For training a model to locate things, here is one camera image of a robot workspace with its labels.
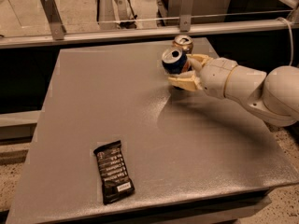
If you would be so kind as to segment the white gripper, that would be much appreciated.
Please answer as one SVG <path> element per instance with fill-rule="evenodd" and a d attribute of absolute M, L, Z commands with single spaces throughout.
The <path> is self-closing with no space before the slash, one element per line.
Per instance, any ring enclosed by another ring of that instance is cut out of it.
<path fill-rule="evenodd" d="M 188 54 L 187 58 L 188 72 L 169 76 L 169 83 L 185 91 L 198 91 L 203 87 L 207 95 L 223 99 L 226 81 L 237 62 L 226 58 L 212 59 L 205 54 Z"/>

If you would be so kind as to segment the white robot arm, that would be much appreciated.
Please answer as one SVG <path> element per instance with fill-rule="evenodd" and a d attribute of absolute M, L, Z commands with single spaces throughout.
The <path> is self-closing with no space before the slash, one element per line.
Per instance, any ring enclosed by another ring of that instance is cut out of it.
<path fill-rule="evenodd" d="M 226 58 L 188 55 L 191 69 L 170 75 L 171 85 L 186 91 L 229 99 L 255 117 L 278 127 L 299 121 L 299 68 L 280 66 L 270 73 L 248 68 Z"/>

